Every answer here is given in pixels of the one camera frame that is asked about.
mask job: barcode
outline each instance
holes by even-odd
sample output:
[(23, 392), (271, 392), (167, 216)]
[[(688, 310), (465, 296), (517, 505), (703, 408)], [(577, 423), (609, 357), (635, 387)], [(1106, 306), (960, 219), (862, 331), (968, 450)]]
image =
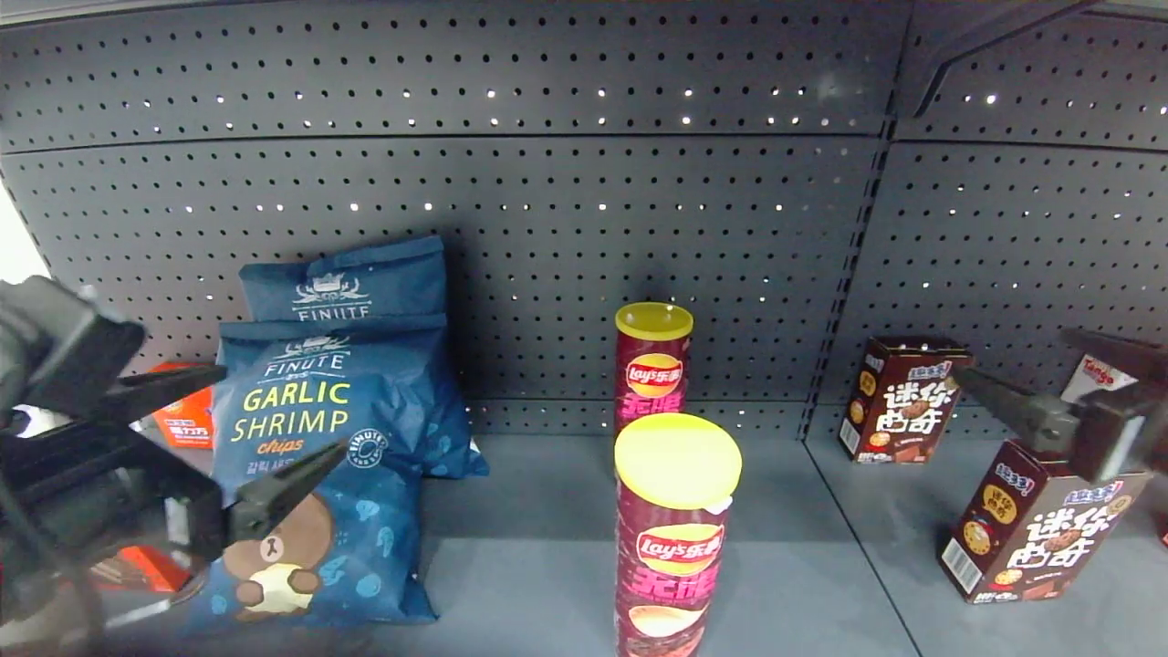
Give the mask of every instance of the barcode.
[(969, 559), (966, 554), (965, 548), (961, 544), (957, 542), (957, 539), (950, 539), (950, 544), (945, 546), (945, 553), (941, 554), (941, 561), (953, 573), (957, 578), (958, 583), (965, 589), (965, 593), (973, 590), (973, 587), (978, 586), (981, 581), (981, 570), (978, 569), (978, 565)]
[(848, 451), (856, 454), (856, 447), (860, 445), (860, 434), (851, 428), (851, 422), (848, 422), (847, 419), (843, 420), (843, 424), (840, 427), (840, 440), (843, 441)]

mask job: orange box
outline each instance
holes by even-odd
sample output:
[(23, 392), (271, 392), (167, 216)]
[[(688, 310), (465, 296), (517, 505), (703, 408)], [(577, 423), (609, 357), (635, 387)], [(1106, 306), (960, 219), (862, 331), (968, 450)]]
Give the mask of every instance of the orange box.
[(90, 568), (102, 588), (174, 593), (190, 579), (190, 573), (158, 549), (145, 545), (123, 547)]
[[(193, 367), (194, 362), (164, 362), (151, 372)], [(211, 423), (211, 389), (203, 388), (154, 412), (154, 422), (171, 447), (211, 449), (215, 427)]]

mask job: lay's logo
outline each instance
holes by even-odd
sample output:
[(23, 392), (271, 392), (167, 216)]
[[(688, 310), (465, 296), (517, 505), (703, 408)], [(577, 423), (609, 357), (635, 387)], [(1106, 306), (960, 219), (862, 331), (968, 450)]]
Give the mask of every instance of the lay's logo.
[(659, 573), (686, 576), (704, 570), (722, 551), (723, 525), (667, 525), (637, 537), (637, 556)]
[(625, 368), (625, 382), (637, 394), (663, 397), (681, 383), (682, 365), (666, 353), (641, 354)]

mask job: yellow lid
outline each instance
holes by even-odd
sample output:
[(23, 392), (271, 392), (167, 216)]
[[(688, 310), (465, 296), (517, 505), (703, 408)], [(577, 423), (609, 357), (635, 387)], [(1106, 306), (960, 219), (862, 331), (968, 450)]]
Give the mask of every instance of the yellow lid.
[(641, 302), (617, 311), (617, 328), (638, 340), (665, 343), (688, 336), (694, 330), (694, 316), (677, 305)]
[(683, 413), (632, 421), (617, 436), (616, 462), (630, 490), (681, 511), (722, 504), (742, 475), (742, 452), (730, 434)]

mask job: product packaging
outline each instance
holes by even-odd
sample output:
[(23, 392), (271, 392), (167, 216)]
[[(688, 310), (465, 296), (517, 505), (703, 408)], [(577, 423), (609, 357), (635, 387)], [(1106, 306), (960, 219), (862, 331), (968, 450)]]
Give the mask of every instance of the product packaging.
[(617, 656), (696, 655), (742, 454), (718, 426), (665, 413), (625, 427), (614, 455)]
[(684, 409), (694, 317), (681, 306), (642, 302), (617, 311), (614, 435), (654, 413)]
[(446, 312), (446, 264), (437, 235), (305, 263), (239, 270), (257, 321), (320, 321)]
[[(151, 372), (194, 367), (194, 362), (164, 362)], [(211, 389), (203, 388), (153, 413), (154, 423), (171, 447), (211, 449), (215, 435), (211, 422)]]
[(853, 461), (927, 462), (960, 394), (950, 374), (971, 365), (973, 355), (945, 338), (870, 338), (840, 426)]
[(186, 568), (145, 545), (123, 547), (89, 570), (97, 586), (109, 589), (174, 593), (190, 579)]
[(1127, 472), (1092, 485), (1064, 459), (1007, 441), (954, 527), (941, 566), (974, 604), (1058, 597), (1149, 478)]
[(192, 632), (257, 621), (433, 620), (417, 579), (423, 468), (482, 465), (444, 381), (442, 314), (223, 324), (211, 476), (228, 491), (345, 441), (335, 470), (272, 532), (229, 546), (176, 599)]
[(259, 368), (251, 387), (215, 388), (215, 408), (234, 401), (248, 412), (220, 426), (218, 445), (263, 443), (249, 475), (311, 451), (297, 434), (313, 431), (348, 437), (362, 459), (397, 454), (432, 477), (488, 472), (446, 355), (445, 316), (227, 323), (220, 336), (230, 381), (244, 365)]
[[(1075, 368), (1075, 373), (1071, 374), (1071, 380), (1066, 382), (1066, 387), (1063, 389), (1059, 399), (1068, 403), (1075, 403), (1087, 393), (1118, 390), (1136, 381), (1138, 379), (1134, 376), (1107, 365), (1098, 358), (1084, 355), (1079, 360), (1079, 366)], [(1160, 443), (1155, 445), (1148, 456), (1148, 463), (1155, 470), (1168, 472), (1168, 435), (1161, 438)]]
[(1075, 368), (1075, 374), (1071, 374), (1071, 380), (1066, 382), (1066, 388), (1063, 389), (1059, 399), (1068, 403), (1075, 403), (1087, 393), (1118, 390), (1134, 382), (1135, 379), (1098, 358), (1084, 355), (1079, 360), (1079, 366)]

